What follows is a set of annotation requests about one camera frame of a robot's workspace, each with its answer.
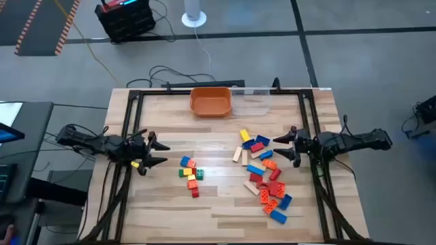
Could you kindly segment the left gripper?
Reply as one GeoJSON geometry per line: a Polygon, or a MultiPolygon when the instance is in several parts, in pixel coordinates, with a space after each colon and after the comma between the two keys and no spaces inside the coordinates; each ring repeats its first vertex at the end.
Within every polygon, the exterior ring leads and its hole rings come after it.
{"type": "MultiPolygon", "coordinates": [[[[143,129],[127,138],[130,166],[136,169],[141,176],[146,175],[146,167],[152,168],[168,160],[165,157],[148,156],[145,158],[148,154],[148,150],[142,135],[146,132],[147,130],[143,129]]],[[[148,147],[154,150],[170,150],[170,147],[165,146],[157,141],[157,135],[154,131],[149,133],[148,147]]]]}

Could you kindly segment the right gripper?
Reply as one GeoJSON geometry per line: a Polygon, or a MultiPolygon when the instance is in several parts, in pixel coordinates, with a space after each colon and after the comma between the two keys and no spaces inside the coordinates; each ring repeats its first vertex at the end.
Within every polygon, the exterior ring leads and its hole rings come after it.
{"type": "Polygon", "coordinates": [[[320,145],[311,139],[304,129],[298,129],[291,126],[291,129],[284,135],[273,139],[274,142],[289,144],[294,141],[294,148],[274,148],[273,151],[287,158],[289,161],[294,161],[294,167],[299,167],[301,164],[301,154],[305,153],[310,160],[320,159],[320,145]]]}

